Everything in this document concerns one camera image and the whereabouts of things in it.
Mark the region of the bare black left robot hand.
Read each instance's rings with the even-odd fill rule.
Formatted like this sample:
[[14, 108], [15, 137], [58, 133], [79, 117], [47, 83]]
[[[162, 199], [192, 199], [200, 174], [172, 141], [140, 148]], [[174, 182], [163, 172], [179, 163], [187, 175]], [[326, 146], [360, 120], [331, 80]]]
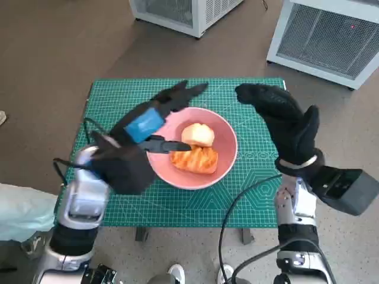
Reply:
[[122, 117], [110, 130], [112, 137], [121, 147], [138, 146], [151, 153], [168, 154], [171, 151], [190, 151], [189, 144], [180, 141], [166, 141], [156, 135], [166, 123], [166, 118], [173, 112], [189, 107], [190, 101], [202, 94], [208, 83], [187, 88], [188, 81], [164, 89], [150, 100], [138, 104]]

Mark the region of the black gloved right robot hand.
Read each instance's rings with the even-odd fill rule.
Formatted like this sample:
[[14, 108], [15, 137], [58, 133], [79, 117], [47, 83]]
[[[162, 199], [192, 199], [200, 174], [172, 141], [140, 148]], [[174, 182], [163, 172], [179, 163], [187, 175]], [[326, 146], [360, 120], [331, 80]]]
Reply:
[[265, 121], [281, 160], [300, 166], [316, 154], [317, 106], [304, 112], [288, 91], [277, 86], [243, 83], [235, 91], [237, 100], [252, 105]]

